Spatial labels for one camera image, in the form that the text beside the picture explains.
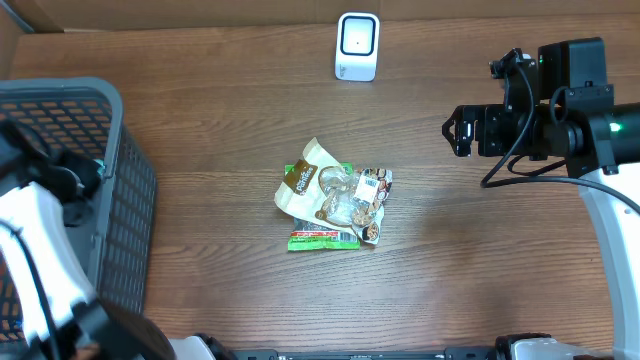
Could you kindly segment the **beige cookie snack bag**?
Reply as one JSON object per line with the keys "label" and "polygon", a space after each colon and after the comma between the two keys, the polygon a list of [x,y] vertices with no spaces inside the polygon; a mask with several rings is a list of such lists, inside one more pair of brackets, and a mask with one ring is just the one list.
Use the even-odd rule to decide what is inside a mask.
{"label": "beige cookie snack bag", "polygon": [[274,195],[276,206],[294,218],[290,251],[351,250],[376,245],[393,172],[340,163],[312,139],[301,158],[285,168]]}

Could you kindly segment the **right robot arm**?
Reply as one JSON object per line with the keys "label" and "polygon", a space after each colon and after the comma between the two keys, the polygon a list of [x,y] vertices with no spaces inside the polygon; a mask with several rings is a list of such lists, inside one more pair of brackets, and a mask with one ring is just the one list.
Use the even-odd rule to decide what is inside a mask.
{"label": "right robot arm", "polygon": [[515,184],[577,186],[593,224],[608,283],[610,359],[639,356],[639,106],[618,105],[602,38],[514,48],[490,62],[500,104],[460,105],[442,134],[454,154],[498,163],[484,189]]}

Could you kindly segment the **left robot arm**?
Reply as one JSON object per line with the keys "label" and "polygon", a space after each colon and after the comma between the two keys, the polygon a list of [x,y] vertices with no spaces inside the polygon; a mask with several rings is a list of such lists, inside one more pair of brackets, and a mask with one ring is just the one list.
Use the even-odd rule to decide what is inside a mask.
{"label": "left robot arm", "polygon": [[99,299],[71,247],[66,228],[88,205],[98,163],[55,158],[23,130],[1,123],[1,252],[22,309],[25,358],[175,358],[151,321]]}

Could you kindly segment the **teal snack packet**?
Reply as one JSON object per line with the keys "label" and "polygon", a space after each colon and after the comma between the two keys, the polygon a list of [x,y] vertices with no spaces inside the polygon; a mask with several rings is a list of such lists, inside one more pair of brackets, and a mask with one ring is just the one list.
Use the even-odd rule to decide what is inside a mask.
{"label": "teal snack packet", "polygon": [[97,173],[101,179],[105,177],[106,165],[102,159],[95,159],[94,162],[97,164]]}

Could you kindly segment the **green snack packet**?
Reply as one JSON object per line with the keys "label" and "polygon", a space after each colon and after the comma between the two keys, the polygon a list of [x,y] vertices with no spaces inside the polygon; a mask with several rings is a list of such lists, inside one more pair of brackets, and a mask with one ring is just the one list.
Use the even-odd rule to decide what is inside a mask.
{"label": "green snack packet", "polygon": [[357,250],[360,240],[349,227],[349,211],[358,177],[349,163],[299,160],[285,167],[276,204],[294,218],[288,250]]}

